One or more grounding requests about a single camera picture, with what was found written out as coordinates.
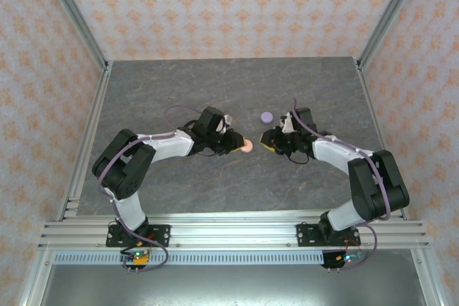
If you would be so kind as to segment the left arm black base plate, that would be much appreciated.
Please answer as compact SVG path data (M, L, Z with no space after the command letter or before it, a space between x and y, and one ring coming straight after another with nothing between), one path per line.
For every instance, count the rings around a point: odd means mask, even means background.
M153 225L148 224L143 226L136 233L153 241L162 244L165 247L169 246L171 227L169 225ZM108 226L108 234L106 237L106 247L135 247L140 239L129 234L120 224L112 223Z

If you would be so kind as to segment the aluminium table side rail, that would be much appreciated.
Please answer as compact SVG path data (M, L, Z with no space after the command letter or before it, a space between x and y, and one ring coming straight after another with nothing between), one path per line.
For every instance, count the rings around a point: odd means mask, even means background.
M359 81L361 83L362 90L364 92L364 96L365 96L365 99L366 99L367 106L369 108L370 115L372 117L372 122L374 124L374 128L375 128L376 133L377 133L378 142L379 142L381 148L385 148L384 140L383 140L383 137L382 137L382 132L380 130L379 123L378 123L378 120L377 120L377 117L376 117L376 113L375 113L375 110L374 110L374 106L373 106L373 103L372 103L372 99L371 99L371 96L369 94L369 88L368 88L368 85L366 83L366 79L365 79L365 76L364 76L364 73L363 73L363 69L360 67L359 61L357 59L353 58L353 61L354 61L354 65L355 65L355 68L356 68L356 73L357 73ZM401 212L400 217L402 218L403 221L409 220L409 217L410 217L409 213L407 211L405 211L404 208L399 209L399 211ZM377 219L381 220L381 221L389 221L389 216L386 213L385 215L383 215L383 217L379 217Z
M65 189L64 198L61 201L60 209L57 212L56 221L64 220L67 205L70 201L79 201L82 192L82 186L85 181L85 175L90 160L90 154L95 139L96 130L100 113L103 108L106 90L108 87L111 73L111 65L102 69L96 91L93 95L93 101L90 111L87 115L85 127L81 137L80 144L75 156L75 162L72 166L72 173Z

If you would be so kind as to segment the aluminium mounting rail beam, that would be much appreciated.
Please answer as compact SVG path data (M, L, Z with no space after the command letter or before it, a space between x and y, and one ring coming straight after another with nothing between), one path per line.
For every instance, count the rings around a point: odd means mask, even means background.
M247 211L150 214L152 224L171 226L170 250L297 250L296 225L315 224L321 211ZM111 216L72 216L45 224L41 249L103 249ZM428 249L433 242L421 221L404 219L401 211L360 229L361 247Z

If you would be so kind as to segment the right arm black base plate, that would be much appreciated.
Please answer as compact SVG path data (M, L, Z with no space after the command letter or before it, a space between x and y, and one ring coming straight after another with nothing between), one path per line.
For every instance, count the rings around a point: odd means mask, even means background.
M300 247L344 247L359 246L361 244L359 231L348 228L336 231L322 224L297 224L296 238Z

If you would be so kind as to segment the grey metal sheet panel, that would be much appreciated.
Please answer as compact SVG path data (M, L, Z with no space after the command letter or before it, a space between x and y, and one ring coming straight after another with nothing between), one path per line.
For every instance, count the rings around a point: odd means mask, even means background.
M376 267L169 266L129 274L119 266L52 268L41 306L426 306L414 271Z

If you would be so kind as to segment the aluminium frame post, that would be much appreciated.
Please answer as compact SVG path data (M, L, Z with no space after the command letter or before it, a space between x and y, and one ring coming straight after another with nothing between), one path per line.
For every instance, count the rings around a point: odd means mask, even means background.
M366 43L360 57L356 60L358 71L364 71L377 51L405 0L390 0L382 13L374 31Z
M96 64L103 70L108 70L109 61L105 58L102 49L97 43L87 21L82 15L76 0L60 0L60 2L67 11L72 23L75 25L76 30L82 37L82 40L88 48L91 56L96 61Z

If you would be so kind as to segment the aluminium frame leg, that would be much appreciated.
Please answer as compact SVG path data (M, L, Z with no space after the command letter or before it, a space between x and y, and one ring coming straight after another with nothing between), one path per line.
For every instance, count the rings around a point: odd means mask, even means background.
M19 306L40 306L44 297L56 251L38 251L26 279Z
M411 249L426 306L448 306L439 269L431 249Z

